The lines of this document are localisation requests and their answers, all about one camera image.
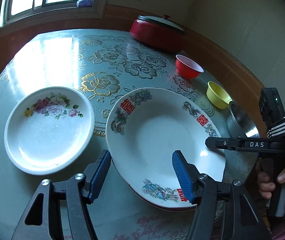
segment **chinese character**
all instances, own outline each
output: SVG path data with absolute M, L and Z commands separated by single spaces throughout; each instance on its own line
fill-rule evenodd
M 129 99 L 125 99 L 121 103 L 121 108 L 124 109 L 128 114 L 131 114 L 131 112 L 135 109 L 134 105 L 129 101 Z
M 208 123 L 208 119 L 203 114 L 201 114 L 196 120 L 201 124 L 201 126 L 204 126 L 206 123 Z
M 180 200 L 181 200 L 181 201 L 187 201 L 187 198 L 185 198 L 185 196 L 184 196 L 184 194 L 183 194 L 181 188 L 178 188 L 178 189 L 177 189 L 177 192 L 178 192 L 178 194 L 179 194 L 179 196 L 180 196 Z

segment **plate rim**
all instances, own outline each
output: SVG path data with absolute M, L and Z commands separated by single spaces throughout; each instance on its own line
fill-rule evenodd
M 123 95 L 121 98 L 119 98 L 119 99 L 115 102 L 115 104 L 114 104 L 114 106 L 113 106 L 113 108 L 112 108 L 110 114 L 113 112 L 113 109 L 116 107 L 117 103 L 120 102 L 123 98 L 127 98 L 129 94 L 131 94 L 131 93 L 133 93 L 133 92 L 135 92 L 135 91 L 144 90 L 144 89 L 146 89 L 146 90 L 147 90 L 147 89 L 149 89 L 149 90 L 150 90 L 150 89 L 152 89 L 152 90 L 165 90 L 165 91 L 167 91 L 167 92 L 169 92 L 169 93 L 174 93 L 174 92 L 172 92 L 172 91 L 170 91 L 170 90 L 167 90 L 167 89 L 164 89 L 164 88 L 155 88 L 155 87 L 137 88 L 137 89 L 132 90 L 132 91 L 128 92 L 127 94 Z M 193 105 L 195 105 L 197 108 L 199 108 L 202 112 L 204 112 L 199 106 L 197 106 L 197 105 L 196 105 L 193 101 L 191 101 L 190 99 L 186 98 L 186 97 L 183 96 L 183 95 L 177 94 L 177 93 L 174 93 L 174 94 L 183 97 L 184 99 L 186 99 L 186 101 L 188 101 L 189 103 L 191 102 Z M 110 145 L 110 144 L 108 143 L 108 133 L 107 133 L 107 130 L 109 130 L 109 129 L 108 129 L 107 127 L 108 127 L 108 125 L 110 125 L 110 123 L 109 123 L 109 118 L 111 119 L 111 115 L 110 115 L 110 114 L 109 114 L 109 116 L 108 116 L 108 118 L 107 118 L 107 122 L 106 122 L 106 134 L 105 134 L 106 144 L 107 144 L 108 150 L 110 150 L 110 148 L 109 148 L 109 145 Z M 220 132 L 219 132 L 218 128 L 216 127 L 216 125 L 213 123 L 213 121 L 212 121 L 211 119 L 210 119 L 210 121 L 211 121 L 212 124 L 214 125 L 215 130 L 218 132 L 219 137 L 221 137 Z M 115 165 L 114 162 L 113 162 L 113 164 L 114 164 L 114 167 L 115 167 L 116 171 L 118 172 L 118 174 L 122 177 L 122 179 L 129 185 L 129 187 L 130 187 L 140 198 L 142 198 L 144 201 L 146 201 L 147 203 L 149 203 L 149 204 L 152 205 L 152 206 L 156 206 L 157 208 L 160 208 L 160 209 L 162 209 L 162 210 L 167 210 L 167 211 L 173 211 L 173 212 L 175 212 L 174 210 L 168 210 L 169 207 L 165 207 L 165 206 L 161 206 L 161 205 L 159 205 L 159 204 L 151 203 L 150 200 L 147 200 L 146 198 L 144 198 L 138 191 L 134 190 L 134 188 L 132 187 L 132 185 L 130 185 L 130 184 L 127 182 L 127 180 L 121 175 L 121 173 L 118 171 L 117 166 Z M 195 209 L 196 207 L 197 207 L 197 204 L 191 205 L 189 210 Z M 188 207 L 172 207 L 172 208 L 175 208 L 175 209 L 186 209 L 186 208 L 188 208 Z
M 89 109 L 89 119 L 91 120 L 90 122 L 90 127 L 89 127 L 89 133 L 88 133 L 88 136 L 85 140 L 85 142 L 83 143 L 83 145 L 81 146 L 81 148 L 74 154 L 71 156 L 71 158 L 69 158 L 66 162 L 64 162 L 63 164 L 59 165 L 59 166 L 56 166 L 52 169 L 45 169 L 45 170 L 40 170 L 40 171 L 33 171 L 33 170 L 30 170 L 24 166 L 22 166 L 20 163 L 18 163 L 12 156 L 10 150 L 9 150 L 9 147 L 8 147 L 8 139 L 7 139 L 7 134 L 8 134 L 8 125 L 10 123 L 10 120 L 14 114 L 14 112 L 17 110 L 17 108 L 25 101 L 27 100 L 28 98 L 30 98 L 31 96 L 33 96 L 34 94 L 36 93 L 39 93 L 40 91 L 43 91 L 43 90 L 50 90 L 50 89 L 65 89 L 65 90 L 70 90 L 72 92 L 75 92 L 77 94 L 79 94 L 81 96 L 81 98 L 83 99 L 85 105 L 87 105 L 87 108 Z M 17 167 L 19 168 L 21 171 L 24 171 L 28 174 L 31 174 L 31 175 L 49 175 L 49 174 L 53 174 L 53 173 L 56 173 L 64 168 L 66 168 L 67 166 L 69 166 L 71 163 L 73 163 L 81 154 L 82 152 L 84 151 L 84 149 L 87 147 L 91 137 L 93 136 L 93 131 L 94 131 L 94 126 L 95 126 L 95 114 L 94 114 L 94 109 L 91 105 L 91 103 L 87 100 L 87 98 L 82 94 L 80 93 L 78 90 L 74 89 L 74 88 L 69 88 L 69 87 L 63 87 L 63 86 L 50 86 L 50 87 L 45 87 L 45 88 L 41 88 L 41 89 L 38 89 L 36 90 L 35 92 L 25 96 L 23 99 L 21 99 L 17 104 L 16 106 L 14 107 L 14 109 L 10 112 L 10 115 L 6 121 L 6 125 L 5 125 L 5 130 L 4 130 L 4 145 L 5 145 L 5 149 L 6 149 L 6 153 L 7 153 L 7 156 L 9 157 L 9 159 L 11 160 L 11 162 Z

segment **floral tablecloth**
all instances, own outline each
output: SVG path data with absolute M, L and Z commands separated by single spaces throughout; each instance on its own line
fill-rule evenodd
M 212 119 L 221 136 L 229 137 L 225 117 L 205 92 L 207 71 L 188 82 L 175 71 L 175 56 L 159 52 L 134 40 L 129 33 L 111 30 L 67 30 L 44 33 L 28 42 L 0 75 L 0 239 L 11 239 L 21 214 L 34 190 L 44 178 L 68 179 L 96 160 L 105 142 L 107 117 L 115 102 L 142 87 L 159 87 L 195 102 Z M 37 177 L 17 169 L 7 157 L 3 132 L 15 105 L 30 93 L 48 86 L 79 90 L 90 100 L 95 112 L 95 129 L 84 153 L 66 169 Z M 255 156 L 225 152 L 224 181 L 245 181 Z M 67 213 L 62 203 L 65 239 L 71 238 Z M 121 179 L 114 166 L 108 172 L 100 196 L 89 206 L 99 239 L 184 240 L 193 212 L 168 212 L 141 200 Z

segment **pot lid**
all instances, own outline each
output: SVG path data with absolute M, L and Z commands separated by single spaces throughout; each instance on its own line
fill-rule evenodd
M 138 17 L 138 19 L 144 20 L 146 22 L 174 30 L 183 35 L 185 34 L 185 31 L 182 28 L 180 28 L 177 24 L 174 24 L 173 22 L 166 20 L 167 18 L 169 18 L 168 15 L 164 15 L 164 18 L 155 17 L 155 16 L 141 16 L 141 15 Z

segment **blue rubber fingertip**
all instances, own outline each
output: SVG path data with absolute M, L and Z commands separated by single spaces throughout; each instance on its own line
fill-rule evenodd
M 111 158 L 112 157 L 110 155 L 110 152 L 107 152 L 100 162 L 99 167 L 90 182 L 90 194 L 88 198 L 91 202 L 98 198 L 100 194 L 110 167 Z
M 176 152 L 172 154 L 172 166 L 175 170 L 177 179 L 179 181 L 180 187 L 185 198 L 187 198 L 189 202 L 192 203 L 195 200 L 195 196 L 193 194 L 192 180 Z

